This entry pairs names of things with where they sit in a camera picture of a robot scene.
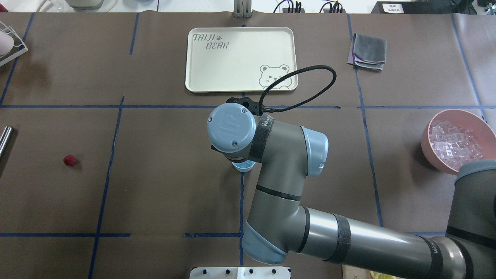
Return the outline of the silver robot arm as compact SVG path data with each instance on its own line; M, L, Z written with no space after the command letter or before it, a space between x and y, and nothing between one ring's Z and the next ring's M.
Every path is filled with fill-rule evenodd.
M296 109L205 119L213 149L260 164L243 249L298 253L408 279L495 278L495 160L449 178L426 159L434 109Z

